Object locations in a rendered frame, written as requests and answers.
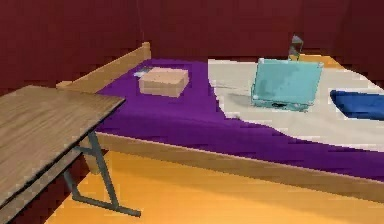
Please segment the wooden bed with purple cover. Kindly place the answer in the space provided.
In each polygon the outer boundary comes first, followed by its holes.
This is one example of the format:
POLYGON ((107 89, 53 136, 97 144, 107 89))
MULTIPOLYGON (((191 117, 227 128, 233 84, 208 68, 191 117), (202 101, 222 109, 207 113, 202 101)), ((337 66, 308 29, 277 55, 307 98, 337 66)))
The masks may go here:
POLYGON ((384 154, 288 137, 270 127, 227 119, 203 106, 211 89, 192 63, 199 96, 142 97, 137 69, 153 63, 149 43, 58 88, 124 98, 97 128, 100 145, 122 152, 384 204, 384 154))

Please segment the tan cardboard box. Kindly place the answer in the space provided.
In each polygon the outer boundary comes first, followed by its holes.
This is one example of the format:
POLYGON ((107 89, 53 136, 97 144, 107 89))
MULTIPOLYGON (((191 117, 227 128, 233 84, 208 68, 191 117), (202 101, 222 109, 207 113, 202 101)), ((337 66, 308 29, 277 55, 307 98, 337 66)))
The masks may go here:
POLYGON ((179 97, 189 83, 187 70, 154 67, 139 79, 142 94, 179 97))

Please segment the small pale blue flat object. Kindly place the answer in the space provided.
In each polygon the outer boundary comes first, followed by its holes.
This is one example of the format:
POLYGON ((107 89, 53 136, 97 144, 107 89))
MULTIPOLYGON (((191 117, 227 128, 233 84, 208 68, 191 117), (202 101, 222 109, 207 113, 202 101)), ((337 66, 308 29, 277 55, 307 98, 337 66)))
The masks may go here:
POLYGON ((148 73, 150 70, 152 70, 153 67, 143 67, 137 72, 134 73, 135 77, 142 77, 144 74, 148 73))

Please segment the teal laptop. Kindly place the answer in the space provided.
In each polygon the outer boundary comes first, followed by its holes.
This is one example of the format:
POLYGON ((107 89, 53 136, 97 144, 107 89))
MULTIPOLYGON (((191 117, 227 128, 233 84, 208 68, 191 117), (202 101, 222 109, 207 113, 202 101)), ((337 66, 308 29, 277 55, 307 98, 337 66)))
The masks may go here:
POLYGON ((251 87, 252 104, 307 111, 314 103, 323 67, 322 62, 260 58, 251 87))

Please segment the wooden table with grey legs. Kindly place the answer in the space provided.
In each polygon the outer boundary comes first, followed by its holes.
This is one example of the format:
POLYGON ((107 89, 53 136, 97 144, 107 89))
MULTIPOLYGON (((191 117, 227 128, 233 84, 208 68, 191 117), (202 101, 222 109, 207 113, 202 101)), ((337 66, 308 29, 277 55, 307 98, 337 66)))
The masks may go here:
POLYGON ((8 224, 62 175, 75 201, 139 217, 117 199, 96 127, 124 103, 120 97, 29 85, 0 97, 0 224, 8 224), (68 167, 96 159, 110 200, 80 194, 68 167))

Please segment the blue pillow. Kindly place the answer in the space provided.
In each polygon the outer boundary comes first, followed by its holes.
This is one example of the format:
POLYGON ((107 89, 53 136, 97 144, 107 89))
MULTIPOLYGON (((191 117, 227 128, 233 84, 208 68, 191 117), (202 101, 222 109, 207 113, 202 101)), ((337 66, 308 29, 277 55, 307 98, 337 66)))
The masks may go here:
POLYGON ((334 105, 348 118, 384 121, 384 95, 332 90, 334 105))

